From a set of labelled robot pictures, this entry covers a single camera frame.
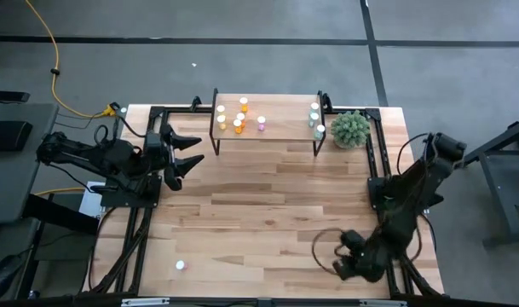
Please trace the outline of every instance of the potted plant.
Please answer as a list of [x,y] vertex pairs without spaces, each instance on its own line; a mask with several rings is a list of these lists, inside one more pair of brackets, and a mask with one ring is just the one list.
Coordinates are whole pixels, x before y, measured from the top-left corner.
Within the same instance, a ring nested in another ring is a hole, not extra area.
[[331,124],[331,134],[340,148],[351,149],[365,145],[371,134],[369,121],[359,111],[339,114]]

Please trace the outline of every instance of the gray floor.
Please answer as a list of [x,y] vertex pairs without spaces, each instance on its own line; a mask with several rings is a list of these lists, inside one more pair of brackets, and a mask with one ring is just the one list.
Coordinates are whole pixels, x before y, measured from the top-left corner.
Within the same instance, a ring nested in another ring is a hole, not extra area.
[[[58,35],[173,38],[365,38],[358,0],[43,0]],[[2,0],[0,33],[44,35],[22,1]],[[519,40],[519,0],[369,0],[377,39]],[[58,92],[95,113],[111,102],[190,102],[226,92],[330,93],[337,105],[377,106],[367,47],[61,44]],[[442,131],[475,148],[519,119],[519,49],[379,48],[388,103],[410,135]],[[0,43],[0,90],[53,102],[46,43]],[[83,121],[59,119],[70,125]],[[92,140],[93,128],[59,127]],[[68,170],[83,180],[85,171]],[[42,167],[34,190],[71,187]],[[446,180],[431,213],[447,294],[519,304],[519,245],[486,251],[499,220],[478,165]],[[75,278],[83,278],[74,265]]]

